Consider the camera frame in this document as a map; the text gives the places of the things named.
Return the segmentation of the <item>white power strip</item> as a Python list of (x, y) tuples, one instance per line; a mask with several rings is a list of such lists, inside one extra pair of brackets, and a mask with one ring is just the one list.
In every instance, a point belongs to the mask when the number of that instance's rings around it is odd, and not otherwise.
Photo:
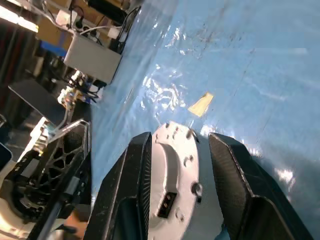
[(84, 19), (83, 16), (78, 15), (76, 11), (70, 12), (59, 10), (57, 14), (53, 15), (57, 25), (62, 26), (66, 30), (75, 30), (77, 32), (84, 32), (88, 29), (95, 27), (95, 25), (88, 20)]

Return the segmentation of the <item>beige tape piece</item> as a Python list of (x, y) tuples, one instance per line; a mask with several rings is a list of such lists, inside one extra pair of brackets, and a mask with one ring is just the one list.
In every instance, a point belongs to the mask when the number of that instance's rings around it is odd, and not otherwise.
[(213, 98), (213, 94), (206, 92), (196, 103), (188, 108), (188, 111), (199, 118), (202, 117), (206, 113)]

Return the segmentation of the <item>dark flat panel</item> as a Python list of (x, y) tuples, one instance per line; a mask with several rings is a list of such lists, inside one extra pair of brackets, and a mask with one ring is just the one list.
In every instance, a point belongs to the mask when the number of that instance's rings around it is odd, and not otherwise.
[(15, 82), (8, 88), (56, 127), (64, 120), (65, 107), (35, 80)]

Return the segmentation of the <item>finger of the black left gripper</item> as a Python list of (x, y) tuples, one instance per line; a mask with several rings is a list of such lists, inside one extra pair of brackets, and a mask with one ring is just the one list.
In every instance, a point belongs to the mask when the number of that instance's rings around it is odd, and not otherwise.
[(70, 171), (77, 157), (84, 160), (90, 150), (91, 126), (87, 121), (75, 121), (57, 131), (40, 156), (31, 175), (33, 186), (56, 186)]

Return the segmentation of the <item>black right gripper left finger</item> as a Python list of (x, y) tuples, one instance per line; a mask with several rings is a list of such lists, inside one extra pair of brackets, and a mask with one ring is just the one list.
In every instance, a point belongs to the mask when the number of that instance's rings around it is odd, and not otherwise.
[(152, 134), (133, 137), (103, 179), (84, 240), (148, 240)]

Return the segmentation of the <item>small circuit board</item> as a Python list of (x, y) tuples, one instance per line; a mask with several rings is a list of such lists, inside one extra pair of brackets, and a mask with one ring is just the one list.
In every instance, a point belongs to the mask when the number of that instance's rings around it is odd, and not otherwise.
[(62, 80), (66, 83), (66, 87), (61, 90), (57, 101), (69, 110), (77, 101), (87, 104), (99, 102), (107, 86), (104, 81), (89, 77), (79, 70), (71, 72)]

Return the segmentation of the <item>grey metal box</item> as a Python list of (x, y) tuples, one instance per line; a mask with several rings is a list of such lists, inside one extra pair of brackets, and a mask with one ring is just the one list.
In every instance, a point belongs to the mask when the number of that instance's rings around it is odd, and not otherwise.
[(64, 58), (64, 64), (106, 84), (113, 81), (122, 56), (100, 44), (75, 34)]

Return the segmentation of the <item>brown cardboard box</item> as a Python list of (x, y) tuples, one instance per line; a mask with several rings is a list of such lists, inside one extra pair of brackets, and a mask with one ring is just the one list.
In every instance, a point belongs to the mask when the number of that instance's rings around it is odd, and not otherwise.
[(68, 50), (72, 34), (53, 25), (47, 18), (42, 18), (38, 24), (36, 37), (58, 48)]

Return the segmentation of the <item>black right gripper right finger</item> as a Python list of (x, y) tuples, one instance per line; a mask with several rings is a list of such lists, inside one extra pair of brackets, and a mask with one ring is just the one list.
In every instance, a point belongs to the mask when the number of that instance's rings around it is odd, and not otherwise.
[(314, 240), (277, 182), (244, 144), (214, 132), (208, 142), (230, 240)]

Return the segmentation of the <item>grey round motor lid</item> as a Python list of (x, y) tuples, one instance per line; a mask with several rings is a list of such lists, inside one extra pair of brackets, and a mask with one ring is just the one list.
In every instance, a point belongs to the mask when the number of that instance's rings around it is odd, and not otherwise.
[(170, 121), (152, 135), (148, 240), (215, 240), (222, 231), (209, 141)]

